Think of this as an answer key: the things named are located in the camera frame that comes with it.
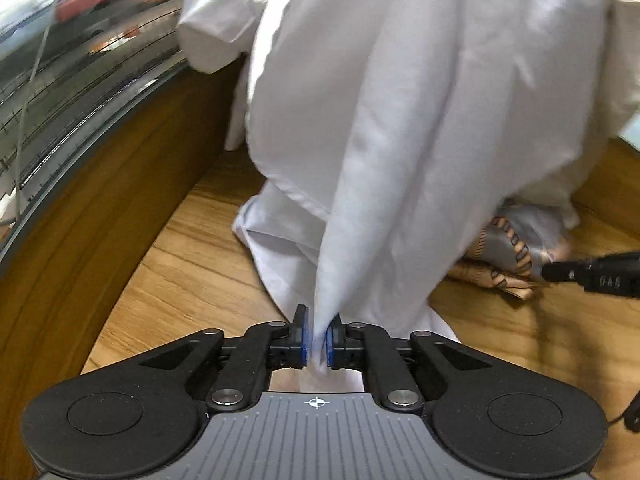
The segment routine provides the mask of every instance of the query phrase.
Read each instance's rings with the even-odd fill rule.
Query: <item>wood grain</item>
[[[612,139],[574,202],[607,224],[640,237],[640,152]]]
[[[0,478],[33,475],[24,406],[80,373],[141,257],[222,150],[238,68],[184,71],[140,104],[60,185],[0,278]]]
[[[279,319],[250,254],[231,233],[238,206],[262,183],[246,152],[225,153],[217,161],[142,260],[85,371],[207,326],[240,335],[253,323]],[[582,224],[574,231],[578,255],[640,248],[638,238],[593,211],[581,207],[580,215]],[[640,388],[640,301],[558,285],[523,304],[445,280],[430,303],[464,343],[583,388],[609,417],[626,408]],[[278,387],[292,384],[287,377],[278,380]],[[640,436],[620,425],[612,428],[595,474],[600,480],[640,478],[639,449]]]

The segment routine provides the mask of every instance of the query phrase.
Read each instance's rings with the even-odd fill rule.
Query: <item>wooden panel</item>
[[[85,370],[104,366],[207,326],[240,335],[277,319],[250,254],[231,232],[262,177],[246,152],[225,153],[176,210],[124,290]],[[582,208],[578,255],[640,248],[640,240]],[[640,301],[553,286],[523,304],[445,280],[430,303],[463,342],[575,384],[619,414],[640,388]],[[277,377],[292,387],[292,377]],[[618,425],[596,466],[600,480],[640,478],[640,436]]]
[[[606,223],[640,237],[640,153],[624,140],[610,140],[574,201]]]
[[[78,374],[175,207],[222,150],[238,64],[185,71],[136,108],[68,181],[0,278],[0,477],[33,474],[25,404]]]

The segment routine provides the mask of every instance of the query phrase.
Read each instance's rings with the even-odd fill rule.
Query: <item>black cable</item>
[[[640,392],[636,394],[621,415],[609,421],[609,427],[619,423],[621,420],[625,422],[625,428],[633,433],[640,433]]]

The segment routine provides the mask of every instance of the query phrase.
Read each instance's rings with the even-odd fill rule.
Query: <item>white cloth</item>
[[[250,51],[266,1],[186,0],[178,40],[190,65],[200,72],[213,73]],[[236,86],[226,150],[234,150],[244,141],[248,69],[244,67]]]
[[[233,43],[255,15],[229,22],[229,8],[187,0],[181,27]],[[268,1],[247,141],[269,180],[234,229],[286,316],[313,307],[316,360],[338,312],[454,337],[426,298],[501,199],[579,156],[606,8]]]
[[[580,157],[518,192],[528,202],[559,207],[568,229],[580,221],[572,193],[600,160],[607,139],[619,135],[640,107],[640,0],[610,0],[608,14],[606,49]]]

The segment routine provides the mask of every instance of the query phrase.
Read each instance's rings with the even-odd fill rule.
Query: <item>gray gripper base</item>
[[[42,480],[54,480],[46,475]],[[436,443],[416,415],[370,394],[264,393],[216,415],[177,462],[146,480],[487,480]],[[581,474],[574,480],[588,480]]]

